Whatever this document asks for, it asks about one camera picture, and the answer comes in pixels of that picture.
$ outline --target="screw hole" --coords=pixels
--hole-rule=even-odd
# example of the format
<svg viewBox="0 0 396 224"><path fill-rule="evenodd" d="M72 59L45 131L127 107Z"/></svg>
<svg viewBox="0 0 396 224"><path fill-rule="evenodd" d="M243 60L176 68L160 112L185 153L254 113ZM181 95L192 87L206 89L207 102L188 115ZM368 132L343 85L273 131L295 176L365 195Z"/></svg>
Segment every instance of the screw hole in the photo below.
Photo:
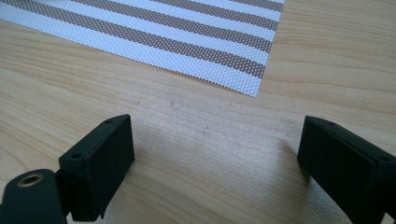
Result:
<svg viewBox="0 0 396 224"><path fill-rule="evenodd" d="M390 161L390 159L388 157L385 157L385 156L379 157L379 159L381 161Z"/></svg>
<svg viewBox="0 0 396 224"><path fill-rule="evenodd" d="M22 179L20 182L18 182L18 186L21 188L27 188L30 186L35 185L36 183L40 182L43 179L42 174L37 174L37 175L28 175L24 179Z"/></svg>
<svg viewBox="0 0 396 224"><path fill-rule="evenodd" d="M82 154L81 153L74 153L73 155L72 155L72 158L73 159L79 159L80 157L82 157Z"/></svg>

